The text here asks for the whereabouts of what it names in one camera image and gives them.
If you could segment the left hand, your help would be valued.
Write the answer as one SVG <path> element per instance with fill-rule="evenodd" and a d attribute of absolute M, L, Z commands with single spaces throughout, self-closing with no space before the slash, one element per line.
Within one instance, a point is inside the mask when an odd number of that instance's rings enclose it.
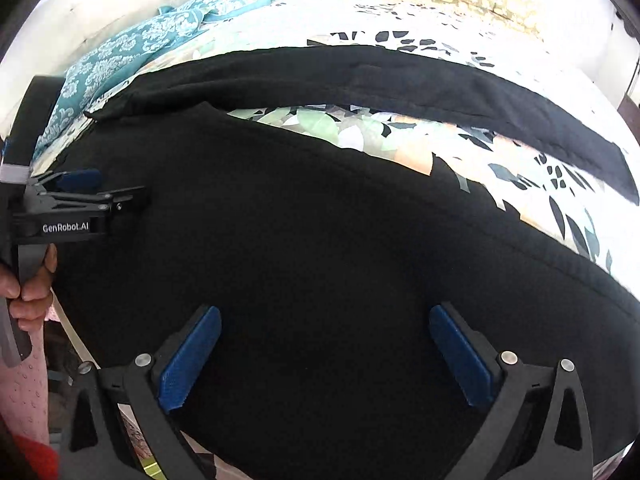
<path fill-rule="evenodd" d="M 1 265 L 1 296 L 9 300 L 9 314 L 23 332 L 42 329 L 53 304 L 52 283 L 58 266 L 58 250 L 50 244 L 36 274 L 21 285 L 9 268 Z"/>

